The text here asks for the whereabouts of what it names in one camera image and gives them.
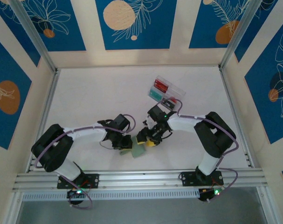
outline red item in box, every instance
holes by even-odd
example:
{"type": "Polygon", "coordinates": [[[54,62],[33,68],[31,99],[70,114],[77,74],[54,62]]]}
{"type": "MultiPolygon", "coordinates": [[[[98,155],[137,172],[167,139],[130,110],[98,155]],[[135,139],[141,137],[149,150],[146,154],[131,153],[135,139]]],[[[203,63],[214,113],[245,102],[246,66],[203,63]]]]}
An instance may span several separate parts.
{"type": "Polygon", "coordinates": [[[165,85],[163,82],[161,82],[159,79],[155,80],[154,87],[156,87],[158,90],[160,90],[163,93],[166,93],[168,89],[168,85],[165,85]]]}

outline beige circle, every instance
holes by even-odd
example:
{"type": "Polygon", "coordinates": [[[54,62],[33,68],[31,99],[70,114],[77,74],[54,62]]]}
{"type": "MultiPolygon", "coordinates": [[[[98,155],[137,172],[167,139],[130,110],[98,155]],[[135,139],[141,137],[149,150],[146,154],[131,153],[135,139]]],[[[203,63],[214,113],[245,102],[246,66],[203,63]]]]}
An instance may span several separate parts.
{"type": "Polygon", "coordinates": [[[0,0],[2,3],[5,3],[6,5],[8,5],[8,1],[7,0],[0,0]]]}
{"type": "Polygon", "coordinates": [[[135,13],[125,1],[115,0],[103,11],[104,21],[113,30],[127,29],[135,22],[135,13]]]}
{"type": "Polygon", "coordinates": [[[214,0],[202,0],[203,4],[209,5],[213,2],[214,0]]]}
{"type": "Polygon", "coordinates": [[[13,115],[18,111],[20,104],[20,92],[18,86],[12,81],[2,81],[0,83],[0,88],[8,92],[14,91],[12,98],[2,96],[0,98],[0,109],[9,115],[13,115]]]}

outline aluminum rail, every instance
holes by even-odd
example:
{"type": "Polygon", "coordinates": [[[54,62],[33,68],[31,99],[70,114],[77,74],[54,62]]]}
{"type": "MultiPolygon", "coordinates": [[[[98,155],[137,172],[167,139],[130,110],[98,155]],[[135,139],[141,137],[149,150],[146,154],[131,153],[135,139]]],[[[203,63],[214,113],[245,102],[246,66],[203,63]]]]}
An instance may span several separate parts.
{"type": "MultiPolygon", "coordinates": [[[[142,190],[142,189],[173,189],[186,188],[178,178],[181,172],[192,170],[157,170],[157,171],[85,171],[99,175],[98,189],[94,190],[142,190]]],[[[233,187],[267,186],[265,176],[260,168],[236,169],[239,177],[233,187]]],[[[232,171],[221,171],[224,186],[235,178],[232,171]]],[[[58,176],[44,171],[33,171],[28,174],[18,174],[13,192],[29,191],[60,191],[56,188],[58,176]]],[[[190,187],[207,188],[210,186],[190,187]]]]}

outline purple cable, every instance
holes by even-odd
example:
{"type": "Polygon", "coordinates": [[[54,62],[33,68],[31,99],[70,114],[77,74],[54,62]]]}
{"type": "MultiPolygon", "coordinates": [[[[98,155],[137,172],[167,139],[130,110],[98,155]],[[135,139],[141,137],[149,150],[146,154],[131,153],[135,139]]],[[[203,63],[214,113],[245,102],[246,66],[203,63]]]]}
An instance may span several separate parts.
{"type": "Polygon", "coordinates": [[[123,115],[132,118],[132,120],[133,120],[133,122],[134,122],[133,128],[130,128],[128,131],[126,131],[126,133],[129,133],[129,132],[133,131],[134,128],[136,127],[136,120],[133,118],[133,116],[131,116],[131,115],[129,115],[129,114],[123,114],[123,115]]]}
{"type": "MultiPolygon", "coordinates": [[[[70,134],[70,133],[74,133],[74,132],[79,132],[79,131],[83,131],[83,130],[88,130],[88,129],[109,129],[109,130],[112,130],[112,131],[116,131],[116,132],[120,132],[120,133],[128,133],[130,131],[132,131],[135,126],[136,126],[136,121],[135,119],[133,118],[133,116],[129,115],[129,114],[124,114],[124,116],[129,116],[133,119],[134,121],[134,126],[133,128],[129,129],[128,131],[121,131],[121,130],[117,130],[115,128],[111,128],[111,127],[104,127],[104,126],[87,126],[87,127],[80,127],[80,128],[77,128],[77,129],[74,129],[73,131],[70,130],[70,131],[67,131],[63,134],[61,134],[60,136],[58,136],[57,138],[55,138],[49,145],[46,146],[46,148],[41,152],[41,154],[37,157],[36,161],[35,161],[35,168],[43,168],[43,167],[38,167],[38,162],[40,161],[40,159],[43,157],[43,155],[50,149],[51,146],[54,145],[54,143],[56,143],[59,139],[61,139],[63,136],[67,135],[67,134],[70,134]]],[[[78,207],[78,206],[73,206],[73,208],[76,208],[76,209],[82,209],[82,210],[86,210],[86,209],[90,209],[92,208],[92,199],[90,198],[90,196],[84,191],[82,190],[79,186],[77,186],[76,184],[74,184],[71,180],[69,180],[67,177],[63,176],[63,175],[60,175],[63,179],[65,179],[67,182],[69,182],[70,184],[72,184],[75,188],[81,190],[84,195],[86,195],[88,197],[88,199],[90,200],[90,203],[91,203],[91,206],[89,207],[78,207]]]]}
{"type": "MultiPolygon", "coordinates": [[[[206,119],[206,118],[195,117],[195,116],[191,116],[191,115],[180,115],[179,112],[180,112],[180,110],[183,107],[183,102],[180,101],[179,99],[175,99],[175,100],[180,102],[180,107],[179,107],[179,109],[177,111],[177,114],[180,117],[182,117],[182,118],[198,119],[198,120],[203,120],[205,122],[208,122],[208,123],[212,124],[213,126],[215,126],[216,128],[219,128],[221,131],[223,131],[235,143],[235,148],[233,148],[231,150],[228,150],[227,152],[223,153],[223,155],[221,156],[221,158],[217,162],[216,167],[218,167],[220,165],[220,163],[222,162],[222,160],[223,160],[225,155],[227,155],[228,153],[231,153],[231,152],[233,152],[233,151],[235,151],[235,150],[237,150],[239,148],[239,143],[237,142],[237,140],[228,131],[226,131],[223,127],[221,127],[220,125],[216,124],[215,122],[213,122],[213,121],[211,121],[209,119],[206,119]]],[[[229,171],[235,172],[235,179],[223,190],[223,191],[225,191],[226,189],[230,188],[236,182],[236,180],[238,179],[238,172],[235,171],[234,169],[231,169],[231,168],[218,168],[218,169],[229,170],[229,171]]]]}
{"type": "Polygon", "coordinates": [[[176,100],[176,101],[178,101],[178,102],[180,103],[179,109],[178,109],[178,111],[177,111],[177,113],[179,113],[180,110],[181,110],[182,107],[183,107],[183,102],[182,102],[181,100],[179,100],[179,99],[174,98],[174,97],[170,97],[170,98],[167,98],[167,99],[163,99],[163,100],[159,101],[155,106],[157,106],[157,105],[163,103],[164,101],[172,100],[172,99],[174,99],[174,100],[176,100]]]}
{"type": "Polygon", "coordinates": [[[221,195],[223,194],[224,191],[226,191],[227,189],[229,189],[235,182],[236,182],[236,179],[238,179],[238,172],[235,171],[234,169],[231,169],[231,168],[218,168],[218,169],[222,169],[222,170],[229,170],[229,171],[233,171],[235,172],[235,179],[222,191],[221,195]]]}
{"type": "Polygon", "coordinates": [[[88,193],[86,193],[84,190],[82,190],[79,186],[77,186],[76,184],[74,184],[71,180],[69,180],[67,177],[63,176],[63,175],[60,175],[63,179],[65,179],[67,182],[69,182],[70,184],[72,184],[75,188],[77,188],[78,190],[80,190],[85,196],[87,196],[87,198],[89,199],[90,201],[90,206],[87,206],[87,207],[79,207],[79,206],[74,206],[71,204],[71,197],[69,198],[69,203],[70,203],[70,206],[72,208],[76,208],[76,209],[81,209],[81,210],[87,210],[87,209],[91,209],[93,207],[93,201],[92,199],[90,198],[90,196],[88,195],[88,193]]]}
{"type": "Polygon", "coordinates": [[[227,155],[228,153],[231,153],[235,150],[237,150],[239,148],[239,143],[236,141],[236,139],[228,132],[226,131],[223,127],[221,127],[220,125],[216,124],[215,122],[209,120],[209,119],[206,119],[206,118],[201,118],[201,117],[195,117],[195,116],[191,116],[191,115],[179,115],[181,118],[191,118],[191,119],[196,119],[196,120],[203,120],[205,122],[208,122],[212,125],[214,125],[216,128],[219,128],[221,131],[223,131],[228,137],[231,138],[231,140],[235,143],[235,147],[231,150],[228,150],[227,152],[223,153],[221,158],[219,159],[216,167],[219,166],[219,164],[222,162],[223,158],[225,155],[227,155]]]}

